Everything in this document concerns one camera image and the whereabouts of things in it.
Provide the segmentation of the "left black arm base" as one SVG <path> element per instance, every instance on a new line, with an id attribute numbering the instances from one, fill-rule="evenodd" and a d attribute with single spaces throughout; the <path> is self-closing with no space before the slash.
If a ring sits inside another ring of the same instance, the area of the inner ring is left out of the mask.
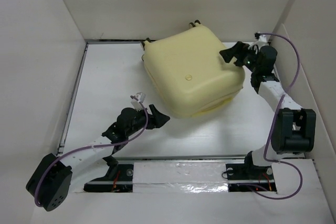
<path id="1" fill-rule="evenodd" d="M 132 193 L 133 163 L 119 163 L 114 157 L 103 158 L 108 170 L 102 177 L 85 183 L 83 190 L 87 193 Z"/>

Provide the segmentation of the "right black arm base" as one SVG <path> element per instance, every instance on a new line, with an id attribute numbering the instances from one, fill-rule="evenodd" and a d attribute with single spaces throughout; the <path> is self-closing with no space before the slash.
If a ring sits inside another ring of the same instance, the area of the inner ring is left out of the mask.
<path id="1" fill-rule="evenodd" d="M 247 170 L 243 163 L 229 163 L 222 172 L 222 178 L 228 181 L 229 192 L 277 191 L 270 166 Z"/>

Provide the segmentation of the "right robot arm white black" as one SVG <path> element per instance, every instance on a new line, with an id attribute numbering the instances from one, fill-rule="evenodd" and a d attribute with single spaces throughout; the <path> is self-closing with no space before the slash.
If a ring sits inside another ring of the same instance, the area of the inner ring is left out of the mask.
<path id="1" fill-rule="evenodd" d="M 314 147 L 316 113 L 296 103 L 282 87 L 274 74 L 277 54 L 270 45 L 256 42 L 250 46 L 241 41 L 220 51 L 226 63 L 250 70 L 251 86 L 275 113 L 266 144 L 245 156 L 240 170 L 248 178 L 257 177 L 289 154 L 311 152 Z"/>

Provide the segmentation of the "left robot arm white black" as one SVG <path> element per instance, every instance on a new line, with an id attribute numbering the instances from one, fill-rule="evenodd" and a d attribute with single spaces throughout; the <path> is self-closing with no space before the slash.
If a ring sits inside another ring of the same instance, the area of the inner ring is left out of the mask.
<path id="1" fill-rule="evenodd" d="M 112 156 L 144 131 L 163 127 L 170 117 L 154 105 L 139 110 L 124 108 L 116 121 L 91 144 L 62 156 L 52 153 L 42 158 L 26 184 L 35 205 L 53 211 L 66 199 L 72 180 L 100 159 Z"/>

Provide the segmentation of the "yellow hard-shell suitcase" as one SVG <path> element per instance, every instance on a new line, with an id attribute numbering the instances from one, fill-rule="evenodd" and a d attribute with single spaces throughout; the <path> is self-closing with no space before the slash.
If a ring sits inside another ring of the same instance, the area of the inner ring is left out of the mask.
<path id="1" fill-rule="evenodd" d="M 156 41 L 141 42 L 148 76 L 176 118 L 190 118 L 226 105 L 243 88 L 245 71 L 225 62 L 225 45 L 199 20 L 189 29 Z"/>

